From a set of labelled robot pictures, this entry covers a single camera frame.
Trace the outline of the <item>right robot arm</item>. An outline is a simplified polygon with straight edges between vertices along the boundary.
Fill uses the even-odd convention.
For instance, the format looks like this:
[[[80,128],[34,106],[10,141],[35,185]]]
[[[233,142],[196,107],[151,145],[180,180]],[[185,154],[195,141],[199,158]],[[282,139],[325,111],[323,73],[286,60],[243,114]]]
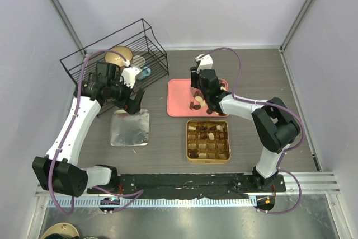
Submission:
[[[263,150],[252,170],[252,183],[258,191],[266,191],[279,172],[284,154],[301,133],[299,119],[280,98],[268,101],[245,99],[222,89],[213,69],[191,67],[190,75],[191,87],[202,94],[211,111],[254,123]]]

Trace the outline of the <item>metal tongs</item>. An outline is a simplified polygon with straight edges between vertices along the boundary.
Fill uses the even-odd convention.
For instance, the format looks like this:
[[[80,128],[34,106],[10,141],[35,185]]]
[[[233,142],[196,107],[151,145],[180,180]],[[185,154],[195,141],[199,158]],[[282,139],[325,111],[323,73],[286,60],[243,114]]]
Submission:
[[[193,97],[196,97],[199,94],[199,90],[197,88],[192,88],[192,95]]]

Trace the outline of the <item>pink tray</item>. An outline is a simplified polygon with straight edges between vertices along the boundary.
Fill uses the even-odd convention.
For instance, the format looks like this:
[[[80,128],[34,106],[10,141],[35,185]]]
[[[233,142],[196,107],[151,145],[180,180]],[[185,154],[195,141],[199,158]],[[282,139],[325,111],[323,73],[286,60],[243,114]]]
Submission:
[[[199,102],[199,99],[192,95],[189,78],[172,79],[168,83],[167,114],[177,118],[226,117],[226,115],[208,112],[208,106],[204,102]]]

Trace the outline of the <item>gold chocolate box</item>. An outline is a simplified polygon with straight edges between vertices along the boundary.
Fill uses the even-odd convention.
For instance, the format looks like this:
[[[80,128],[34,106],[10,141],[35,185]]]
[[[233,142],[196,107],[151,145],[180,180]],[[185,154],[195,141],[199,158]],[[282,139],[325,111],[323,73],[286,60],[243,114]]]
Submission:
[[[189,120],[186,157],[189,163],[227,163],[231,159],[228,123],[225,120]]]

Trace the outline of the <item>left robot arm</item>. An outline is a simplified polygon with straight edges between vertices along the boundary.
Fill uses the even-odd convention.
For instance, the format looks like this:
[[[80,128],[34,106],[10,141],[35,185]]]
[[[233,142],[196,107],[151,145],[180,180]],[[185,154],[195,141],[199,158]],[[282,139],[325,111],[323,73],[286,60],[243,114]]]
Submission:
[[[78,159],[89,128],[106,101],[128,114],[140,111],[144,90],[131,99],[138,67],[129,66],[121,74],[114,64],[99,62],[89,80],[80,79],[72,107],[54,144],[44,157],[35,157],[32,169],[44,190],[73,197],[100,186],[108,194],[119,187],[117,169],[108,165],[79,168]]]

